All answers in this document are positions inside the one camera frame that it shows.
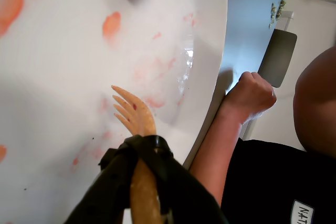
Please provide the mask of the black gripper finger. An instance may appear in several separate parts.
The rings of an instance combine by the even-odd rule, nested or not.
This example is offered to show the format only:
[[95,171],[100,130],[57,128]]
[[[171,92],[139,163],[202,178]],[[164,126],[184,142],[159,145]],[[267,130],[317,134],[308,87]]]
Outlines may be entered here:
[[142,158],[162,184],[174,223],[228,223],[215,198],[174,158]]
[[132,154],[106,154],[101,172],[65,223],[122,223],[130,207],[130,182],[138,158]]

